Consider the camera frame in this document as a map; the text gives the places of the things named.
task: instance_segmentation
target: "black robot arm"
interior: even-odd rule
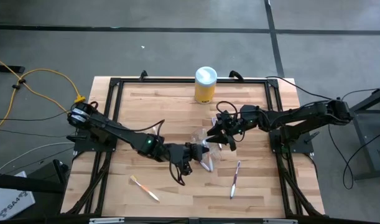
[[[157,162],[170,162],[175,165],[178,177],[172,177],[180,184],[184,185],[182,175],[189,175],[192,172],[189,162],[194,159],[202,160],[202,154],[208,152],[207,147],[199,144],[164,144],[164,138],[155,134],[146,134],[131,130],[123,125],[112,121],[97,111],[95,107],[87,103],[77,103],[68,114],[68,122],[82,130],[91,133],[91,140],[107,145],[114,138],[123,140],[137,151],[138,154],[153,159]],[[75,141],[76,136],[69,136],[68,139]]]
[[[316,101],[287,111],[265,111],[258,106],[244,105],[238,113],[227,111],[216,115],[216,124],[208,131],[211,136],[206,141],[229,144],[236,149],[234,135],[258,127],[269,132],[279,128],[280,143],[285,146],[296,141],[301,134],[322,127],[326,124],[346,125],[353,117],[346,102],[340,100]],[[301,121],[296,125],[285,125]]]

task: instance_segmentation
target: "white lid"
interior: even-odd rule
[[[195,72],[196,81],[205,86],[210,86],[216,83],[217,73],[211,67],[202,67]]]

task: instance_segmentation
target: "gray floor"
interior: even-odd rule
[[[380,0],[271,0],[278,29],[380,29]],[[18,1],[0,2],[0,22],[70,26],[224,27],[268,28],[262,0],[127,0],[127,1]],[[364,88],[380,87],[380,36],[278,35],[286,77],[329,97]],[[237,70],[245,77],[276,75],[269,34],[188,34],[127,32],[1,31],[0,59],[26,70],[51,68],[71,77],[88,96],[94,76],[193,75],[209,65],[219,75]],[[29,85],[69,108],[75,93],[69,83],[53,74],[28,77]],[[8,107],[16,78],[0,73],[0,118]],[[354,105],[369,93],[347,97]],[[316,98],[299,92],[302,104]],[[48,117],[60,110],[48,101],[19,91],[10,118]],[[60,136],[73,129],[61,116],[45,122],[8,121],[3,129]],[[313,140],[319,184],[326,213],[331,217],[380,222],[380,179],[342,186],[345,163],[335,151],[327,127]],[[359,147],[351,124],[332,127],[346,158]],[[0,132],[0,166],[33,147],[64,138],[42,138]],[[3,169],[36,161],[69,146],[50,147],[19,159]],[[71,152],[55,158],[70,164]],[[363,154],[351,163],[355,173],[366,170]],[[32,172],[38,164],[25,167]]]

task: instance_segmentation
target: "yellow cable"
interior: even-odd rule
[[[0,61],[0,64],[1,65],[3,65],[3,66],[5,66],[11,73],[13,73],[19,80],[21,80],[22,78],[24,78],[26,75],[28,75],[28,74],[30,74],[30,73],[32,73],[32,72],[36,72],[36,71],[47,71],[47,72],[52,72],[52,73],[55,73],[55,74],[57,74],[57,75],[61,75],[61,76],[63,76],[63,77],[65,77],[71,84],[72,84],[72,86],[73,86],[73,88],[75,89],[75,91],[76,91],[76,100],[75,100],[75,103],[78,103],[78,102],[82,102],[82,101],[85,101],[85,97],[84,96],[81,96],[80,94],[79,94],[79,91],[78,91],[78,89],[76,88],[76,86],[75,86],[75,84],[66,76],[66,75],[64,75],[64,74],[62,74],[62,73],[60,73],[60,72],[56,72],[56,71],[54,71],[54,70],[50,70],[50,69],[46,69],[46,68],[38,68],[38,69],[34,69],[34,70],[31,70],[31,71],[29,71],[29,72],[26,72],[25,74],[23,74],[21,77],[19,76],[19,75],[17,75],[13,70],[11,70],[5,63],[3,63],[2,61]],[[32,90],[26,83],[23,83],[24,84],[24,86],[25,87],[27,87],[27,89],[31,92],[31,93],[33,93],[33,94],[35,94],[35,95],[37,95],[37,96],[40,96],[40,97],[42,97],[42,98],[45,98],[46,100],[49,100],[49,101],[51,101],[51,102],[53,102],[53,103],[55,103],[59,108],[61,108],[62,110],[64,110],[66,113],[68,113],[68,111],[63,107],[63,106],[61,106],[60,105],[60,103],[58,103],[57,101],[55,101],[55,100],[53,100],[53,99],[51,99],[51,98],[49,98],[49,97],[47,97],[47,96],[45,96],[45,95],[42,95],[42,94],[40,94],[40,93],[37,93],[36,91],[34,91],[34,90]],[[14,101],[14,97],[15,97],[15,95],[16,95],[16,89],[14,89],[13,90],[13,93],[12,93],[12,95],[11,95],[11,99],[10,99],[10,104],[9,104],[9,109],[7,109],[7,113],[6,113],[6,115],[4,116],[4,118],[3,118],[3,120],[1,120],[1,122],[0,122],[0,126],[3,124],[3,122],[6,120],[6,118],[9,116],[9,114],[10,114],[10,111],[11,111],[11,107],[12,107],[12,104],[13,104],[13,101]]]

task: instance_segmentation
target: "wooden table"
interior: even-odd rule
[[[103,112],[110,77],[95,77],[88,101],[97,101]],[[279,80],[284,110],[299,107],[296,88]],[[161,135],[165,142],[184,143],[190,134],[204,127],[211,128],[211,118],[217,113],[216,102],[227,100],[239,109],[244,104],[267,109],[264,85],[218,84],[209,105],[199,105],[193,99],[194,84],[188,83],[126,83],[123,88],[118,122],[139,129],[165,119]],[[114,93],[110,118],[113,113]],[[228,105],[222,109],[232,111]],[[73,207],[89,185],[94,152],[83,153],[72,164],[62,212]],[[309,158],[294,154],[295,172],[300,189],[319,211],[323,211],[314,166]],[[229,199],[233,175],[238,160],[241,168],[234,199]],[[170,176],[168,163],[158,163],[137,155],[128,144],[118,141],[109,170],[103,216],[116,217],[220,217],[260,218],[284,217],[282,196],[275,155],[271,153],[269,136],[258,129],[246,132],[237,150],[223,145],[221,160],[214,172],[207,172],[191,162],[193,173],[183,177],[180,186]],[[152,200],[130,181],[138,181],[155,193],[160,203]],[[295,211],[293,195],[291,208]],[[98,197],[94,197],[93,206]]]

